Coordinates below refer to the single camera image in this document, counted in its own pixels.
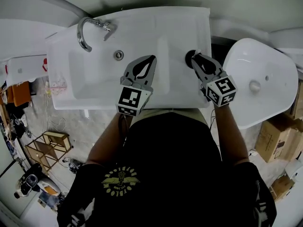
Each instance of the wooden frame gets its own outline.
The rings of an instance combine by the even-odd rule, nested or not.
[[[68,136],[64,133],[45,131],[38,138],[25,145],[25,151],[47,173],[73,148]]]

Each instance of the faucet handle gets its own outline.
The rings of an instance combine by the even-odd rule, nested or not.
[[[103,24],[103,28],[108,31],[108,33],[103,38],[103,40],[106,41],[117,30],[117,25],[105,22]]]

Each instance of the chrome faucet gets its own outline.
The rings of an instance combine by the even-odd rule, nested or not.
[[[83,37],[83,26],[85,22],[90,22],[94,24],[97,27],[101,27],[104,30],[108,31],[108,33],[104,36],[103,40],[106,41],[117,29],[117,25],[114,25],[110,22],[103,22],[101,19],[93,19],[89,17],[84,17],[82,18],[77,26],[77,38],[78,42],[81,45],[81,47],[88,51],[91,52],[91,47],[85,42],[84,37]]]

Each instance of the shirt logo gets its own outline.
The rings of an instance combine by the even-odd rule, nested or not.
[[[119,167],[105,175],[107,178],[102,182],[103,188],[106,188],[106,192],[111,196],[122,197],[132,190],[131,186],[140,182],[136,175],[137,173],[130,167]]]

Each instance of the forearm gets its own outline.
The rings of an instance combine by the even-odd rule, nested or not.
[[[121,114],[116,114],[100,138],[97,140],[89,153],[87,164],[100,164],[107,166],[116,160],[120,148],[123,146],[132,118],[123,117],[120,122]]]
[[[222,160],[227,165],[249,161],[244,139],[228,105],[215,106]]]

